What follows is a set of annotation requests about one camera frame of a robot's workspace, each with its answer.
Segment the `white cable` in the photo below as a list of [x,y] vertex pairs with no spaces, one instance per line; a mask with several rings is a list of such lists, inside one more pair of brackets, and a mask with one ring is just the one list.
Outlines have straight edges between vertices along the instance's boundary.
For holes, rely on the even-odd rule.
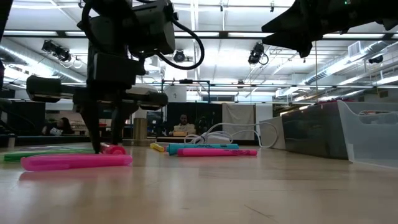
[[78,5],[73,6],[19,6],[19,5],[12,5],[14,9],[36,9],[36,10],[44,10],[44,9],[70,9],[79,7]]
[[[211,132],[213,129],[215,129],[217,126],[220,125],[230,125],[230,126],[240,126],[240,127],[251,127],[251,126],[257,126],[257,125],[262,125],[262,124],[266,124],[271,126],[274,131],[275,131],[275,139],[273,140],[272,144],[270,144],[269,146],[263,146],[261,144],[261,138],[260,135],[257,131],[255,130],[243,130],[243,131],[238,131],[234,134],[230,134],[227,133],[226,131],[215,131],[215,132]],[[259,145],[260,147],[265,147],[265,148],[270,148],[272,147],[277,141],[278,141],[278,132],[276,127],[273,124],[270,123],[257,123],[257,124],[231,124],[231,123],[219,123],[214,125],[213,127],[211,127],[206,133],[202,134],[201,136],[196,135],[196,134],[189,134],[188,136],[186,136],[184,138],[184,143],[185,144],[206,144],[207,143],[207,139],[209,138],[209,136],[219,136],[219,137],[223,137],[223,138],[228,138],[229,139],[229,143],[232,143],[234,141],[233,136],[239,133],[243,133],[246,131],[252,131],[257,135],[257,138],[259,140]],[[187,142],[188,138],[192,138],[194,137],[190,142]]]
[[61,62],[61,60],[59,60],[59,62],[60,62],[60,65],[64,66],[65,68],[70,68],[73,66],[73,63],[69,66],[66,66],[63,62]]
[[[75,63],[76,63],[77,61],[80,62],[80,65],[79,65],[79,66],[76,66],[76,65],[75,65]],[[76,59],[76,60],[73,62],[73,66],[75,67],[75,69],[79,69],[79,68],[81,68],[81,67],[83,66],[83,62],[82,62],[80,59]]]

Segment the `person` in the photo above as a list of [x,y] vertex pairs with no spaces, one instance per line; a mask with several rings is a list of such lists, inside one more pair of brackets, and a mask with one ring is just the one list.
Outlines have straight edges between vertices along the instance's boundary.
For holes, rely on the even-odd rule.
[[186,132],[187,134],[195,134],[196,133],[195,125],[188,123],[188,117],[185,114],[181,114],[180,124],[174,126],[174,131],[172,132],[172,134],[176,131]]
[[68,118],[61,118],[57,123],[48,124],[43,127],[42,134],[61,136],[63,134],[73,134],[72,127]]

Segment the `black partition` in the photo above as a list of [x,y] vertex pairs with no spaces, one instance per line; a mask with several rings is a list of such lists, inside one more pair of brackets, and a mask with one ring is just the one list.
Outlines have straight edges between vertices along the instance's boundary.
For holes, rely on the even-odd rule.
[[10,127],[23,135],[41,133],[45,124],[45,103],[13,101],[7,110],[10,112],[7,114],[7,124]]
[[337,103],[284,114],[282,122],[287,151],[348,159]]

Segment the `marker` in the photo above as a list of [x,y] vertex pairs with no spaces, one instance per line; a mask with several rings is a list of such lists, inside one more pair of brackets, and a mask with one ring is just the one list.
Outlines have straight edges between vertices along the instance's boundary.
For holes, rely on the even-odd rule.
[[257,150],[237,149],[179,149],[178,156],[256,156]]
[[202,149],[239,149],[237,144],[170,144],[166,151],[170,156],[177,155],[179,149],[202,148]]

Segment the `wooden table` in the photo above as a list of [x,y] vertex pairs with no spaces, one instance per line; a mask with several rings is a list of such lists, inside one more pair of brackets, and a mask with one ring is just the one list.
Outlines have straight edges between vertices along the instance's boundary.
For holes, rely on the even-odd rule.
[[131,150],[133,167],[0,164],[0,223],[352,224],[398,220],[398,172],[263,149],[257,157]]

